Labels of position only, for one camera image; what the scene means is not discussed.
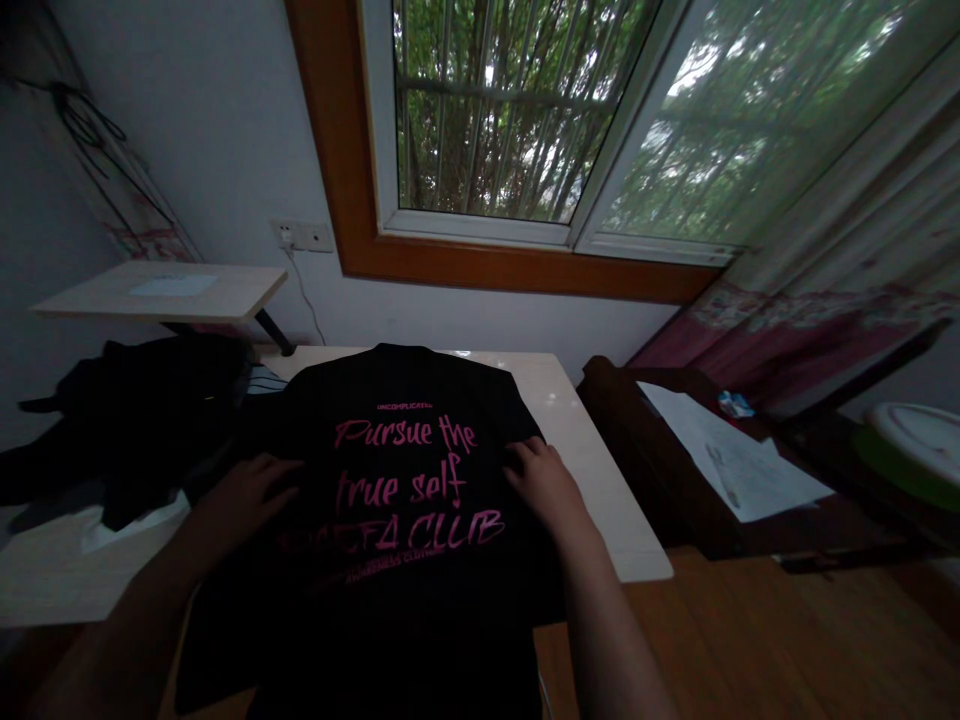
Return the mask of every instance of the green foliage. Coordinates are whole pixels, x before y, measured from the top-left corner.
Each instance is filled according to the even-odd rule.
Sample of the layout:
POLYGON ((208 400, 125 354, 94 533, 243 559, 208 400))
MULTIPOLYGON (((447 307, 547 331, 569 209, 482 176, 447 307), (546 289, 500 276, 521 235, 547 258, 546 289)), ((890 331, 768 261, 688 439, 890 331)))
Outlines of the green foliage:
POLYGON ((394 0, 398 77, 447 84, 438 92, 397 83, 400 206, 568 221, 651 7, 636 0, 394 0), (466 97, 454 89, 462 86, 523 95, 466 97), (559 107, 563 98, 590 107, 559 107))
POLYGON ((839 105, 854 80, 917 5, 719 0, 604 228, 742 241, 729 236, 735 213, 771 175, 817 152, 811 139, 847 111, 839 105))
MULTIPOLYGON (((718 0, 604 227, 728 240, 925 1, 718 0)), ((394 0, 400 206, 569 222, 656 5, 394 0)))

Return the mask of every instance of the white table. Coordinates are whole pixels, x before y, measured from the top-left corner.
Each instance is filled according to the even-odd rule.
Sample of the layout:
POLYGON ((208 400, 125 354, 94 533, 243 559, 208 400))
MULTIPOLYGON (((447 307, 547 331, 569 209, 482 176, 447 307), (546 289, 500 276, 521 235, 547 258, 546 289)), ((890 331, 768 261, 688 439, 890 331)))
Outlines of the white table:
MULTIPOLYGON (((267 355, 284 379, 310 365, 362 348, 300 346, 291 357, 267 355)), ((556 356, 547 353, 451 351, 513 373, 523 401, 580 485, 623 582, 662 580, 670 561, 627 487, 556 356)), ((59 518, 12 538, 0 551, 0 627, 103 619, 129 579, 163 546, 183 516, 89 555, 80 534, 89 517, 59 518)))

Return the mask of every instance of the white lid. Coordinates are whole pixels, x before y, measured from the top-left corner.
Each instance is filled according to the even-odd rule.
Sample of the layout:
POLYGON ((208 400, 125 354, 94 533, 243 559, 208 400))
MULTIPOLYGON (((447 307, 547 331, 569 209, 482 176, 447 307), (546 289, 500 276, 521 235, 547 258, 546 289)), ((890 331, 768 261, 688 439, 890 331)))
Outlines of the white lid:
POLYGON ((866 419, 904 455, 960 487, 960 415, 925 405, 880 403, 866 419))

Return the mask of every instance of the white paper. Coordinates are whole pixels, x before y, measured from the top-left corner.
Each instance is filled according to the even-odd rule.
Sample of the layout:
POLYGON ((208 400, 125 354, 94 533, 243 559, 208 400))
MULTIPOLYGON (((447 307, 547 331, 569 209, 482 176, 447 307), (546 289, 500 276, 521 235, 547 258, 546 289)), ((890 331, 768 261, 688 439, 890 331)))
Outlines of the white paper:
POLYGON ((784 460, 776 445, 758 443, 689 395, 638 382, 740 522, 808 505, 833 491, 784 460))
POLYGON ((143 285, 137 285, 130 294, 143 297, 193 297, 216 281, 216 275, 157 275, 143 285))
POLYGON ((155 525, 159 525, 162 522, 166 522, 170 518, 183 514, 183 517, 177 518, 176 525, 179 525, 186 518, 185 510, 190 508, 190 502, 187 500, 187 496, 184 495, 183 490, 180 490, 177 493, 177 498, 169 505, 166 505, 162 508, 157 508, 148 515, 144 515, 139 520, 134 520, 129 525, 121 528, 120 530, 114 532, 102 522, 100 522, 103 517, 103 508, 91 508, 94 510, 96 515, 92 518, 92 522, 87 525, 82 534, 80 535, 80 551, 86 555, 92 553, 94 550, 99 550, 105 545, 109 545, 112 542, 117 540, 123 540, 126 537, 131 535, 136 535, 139 532, 143 532, 148 528, 152 528, 155 525))

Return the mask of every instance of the wooden floor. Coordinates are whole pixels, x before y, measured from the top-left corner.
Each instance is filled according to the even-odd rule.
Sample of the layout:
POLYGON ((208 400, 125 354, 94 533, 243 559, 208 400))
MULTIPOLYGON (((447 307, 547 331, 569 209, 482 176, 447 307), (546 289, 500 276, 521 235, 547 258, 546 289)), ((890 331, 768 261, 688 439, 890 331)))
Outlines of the wooden floor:
MULTIPOLYGON (((670 559, 673 580, 627 591, 682 717, 960 717, 960 647, 887 571, 670 559)), ((565 627, 537 651, 553 717, 579 717, 565 627)))

